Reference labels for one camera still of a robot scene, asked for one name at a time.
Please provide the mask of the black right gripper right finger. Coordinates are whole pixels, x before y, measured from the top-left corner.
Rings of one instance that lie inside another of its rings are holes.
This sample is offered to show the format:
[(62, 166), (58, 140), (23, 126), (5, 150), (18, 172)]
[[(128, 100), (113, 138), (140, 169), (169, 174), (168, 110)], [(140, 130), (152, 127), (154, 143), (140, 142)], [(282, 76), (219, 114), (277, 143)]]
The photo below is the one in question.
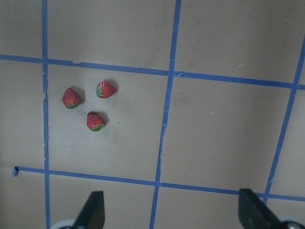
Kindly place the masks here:
[(251, 189), (240, 189), (238, 218), (244, 229), (285, 229), (286, 223), (262, 202)]

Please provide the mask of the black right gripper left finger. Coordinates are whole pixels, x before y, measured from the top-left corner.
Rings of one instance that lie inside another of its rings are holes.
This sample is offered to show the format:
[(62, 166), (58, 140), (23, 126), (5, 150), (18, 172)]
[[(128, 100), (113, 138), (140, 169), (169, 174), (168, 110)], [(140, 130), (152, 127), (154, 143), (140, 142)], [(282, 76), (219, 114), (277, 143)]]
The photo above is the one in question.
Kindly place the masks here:
[(102, 229), (105, 223), (103, 191), (94, 191), (77, 216), (74, 229)]

